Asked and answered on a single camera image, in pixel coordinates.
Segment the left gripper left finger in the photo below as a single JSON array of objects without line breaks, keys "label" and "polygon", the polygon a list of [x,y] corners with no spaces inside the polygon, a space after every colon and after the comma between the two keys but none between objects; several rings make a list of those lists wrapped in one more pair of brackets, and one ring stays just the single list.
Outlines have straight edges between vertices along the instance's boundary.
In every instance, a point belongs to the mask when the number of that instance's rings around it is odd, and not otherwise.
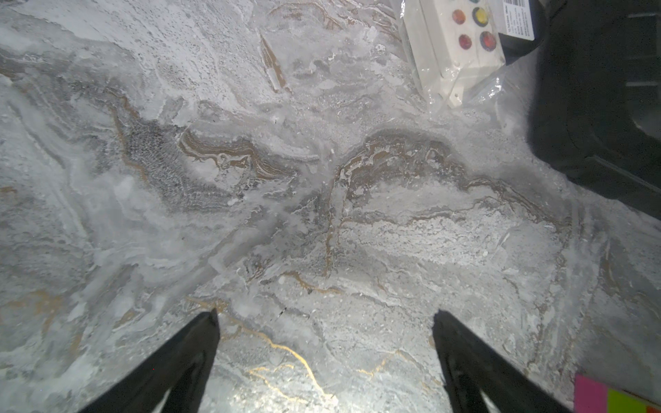
[{"label": "left gripper left finger", "polygon": [[197,412],[220,342],[216,310],[198,314],[83,412]]}]

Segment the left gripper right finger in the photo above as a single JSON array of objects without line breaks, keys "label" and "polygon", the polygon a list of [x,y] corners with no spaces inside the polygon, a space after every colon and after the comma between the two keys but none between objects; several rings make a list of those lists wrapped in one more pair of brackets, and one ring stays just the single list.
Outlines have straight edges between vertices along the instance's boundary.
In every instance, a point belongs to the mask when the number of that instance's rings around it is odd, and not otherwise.
[{"label": "left gripper right finger", "polygon": [[568,412],[448,311],[434,316],[433,337],[454,412]]}]

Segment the pink lego brick upturned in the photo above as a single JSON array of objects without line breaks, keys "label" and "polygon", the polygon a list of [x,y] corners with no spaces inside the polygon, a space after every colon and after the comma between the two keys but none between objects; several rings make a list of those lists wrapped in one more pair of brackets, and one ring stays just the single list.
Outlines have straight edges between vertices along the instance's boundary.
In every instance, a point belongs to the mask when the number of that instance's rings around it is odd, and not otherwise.
[{"label": "pink lego brick upturned", "polygon": [[607,413],[608,392],[607,385],[577,374],[574,380],[574,411],[576,413]]}]

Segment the lime lego brick upturned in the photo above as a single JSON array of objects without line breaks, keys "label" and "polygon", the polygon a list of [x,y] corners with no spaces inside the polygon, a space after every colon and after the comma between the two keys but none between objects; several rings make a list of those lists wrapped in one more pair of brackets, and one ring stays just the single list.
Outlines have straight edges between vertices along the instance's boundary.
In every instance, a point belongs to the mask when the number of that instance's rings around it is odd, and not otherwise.
[{"label": "lime lego brick upturned", "polygon": [[630,394],[609,389],[607,413],[647,413],[647,403]]}]

